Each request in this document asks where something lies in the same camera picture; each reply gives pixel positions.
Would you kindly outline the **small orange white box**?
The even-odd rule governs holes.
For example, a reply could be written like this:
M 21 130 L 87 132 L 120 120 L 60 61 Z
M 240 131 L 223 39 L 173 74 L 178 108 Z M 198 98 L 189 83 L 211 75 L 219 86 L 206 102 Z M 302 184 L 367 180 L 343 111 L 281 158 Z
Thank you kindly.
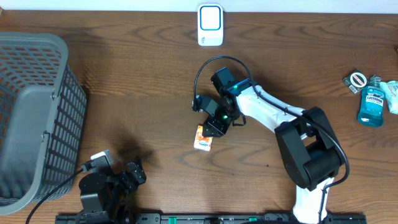
M 209 152 L 211 150 L 212 143 L 213 143 L 213 138 L 212 137 L 204 137 L 203 126 L 198 125 L 197 131 L 195 134 L 193 147 L 197 150 Z

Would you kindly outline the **green box with round label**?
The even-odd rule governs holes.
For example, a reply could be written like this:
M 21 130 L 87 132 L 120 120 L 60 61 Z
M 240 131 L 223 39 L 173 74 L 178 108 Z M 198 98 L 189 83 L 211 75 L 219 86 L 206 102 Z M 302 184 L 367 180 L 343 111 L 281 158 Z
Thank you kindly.
M 359 93 L 364 87 L 368 85 L 368 79 L 360 70 L 355 70 L 347 77 L 344 77 L 343 83 L 354 93 Z

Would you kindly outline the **teal bottle with clear cap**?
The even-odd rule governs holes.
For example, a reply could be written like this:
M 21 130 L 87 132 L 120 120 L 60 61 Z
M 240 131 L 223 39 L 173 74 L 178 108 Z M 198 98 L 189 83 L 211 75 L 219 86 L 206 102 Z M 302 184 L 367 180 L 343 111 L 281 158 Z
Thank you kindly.
M 358 121 L 373 128 L 384 124 L 383 112 L 385 92 L 381 89 L 381 77 L 374 75 L 369 84 L 361 92 L 361 105 L 357 116 Z

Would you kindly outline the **light green snack packet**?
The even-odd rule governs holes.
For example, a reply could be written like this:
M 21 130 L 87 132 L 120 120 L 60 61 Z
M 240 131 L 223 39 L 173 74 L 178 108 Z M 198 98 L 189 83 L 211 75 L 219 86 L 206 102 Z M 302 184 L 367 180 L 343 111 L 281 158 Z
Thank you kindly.
M 380 82 L 380 87 L 385 93 L 389 112 L 398 114 L 398 83 L 396 81 Z

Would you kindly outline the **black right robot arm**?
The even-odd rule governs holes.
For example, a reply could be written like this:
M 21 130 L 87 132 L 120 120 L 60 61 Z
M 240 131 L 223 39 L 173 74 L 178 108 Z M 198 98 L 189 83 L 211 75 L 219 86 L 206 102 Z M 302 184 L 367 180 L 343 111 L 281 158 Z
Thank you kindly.
M 293 208 L 299 223 L 321 223 L 329 189 L 347 157 L 323 110 L 294 107 L 268 94 L 252 78 L 239 81 L 228 68 L 211 77 L 220 100 L 195 95 L 194 111 L 204 111 L 203 136 L 220 138 L 238 118 L 251 117 L 276 137 L 282 162 L 296 184 Z

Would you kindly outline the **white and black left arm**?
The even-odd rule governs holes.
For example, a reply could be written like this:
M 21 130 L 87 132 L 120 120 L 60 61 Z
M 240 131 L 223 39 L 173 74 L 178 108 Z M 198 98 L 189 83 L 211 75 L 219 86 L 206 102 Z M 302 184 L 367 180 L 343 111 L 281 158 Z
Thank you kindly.
M 146 182 L 140 159 L 127 164 L 127 169 L 115 174 L 106 156 L 82 165 L 90 173 L 80 180 L 80 199 L 83 210 L 75 223 L 135 223 L 135 216 L 127 209 L 127 198 Z

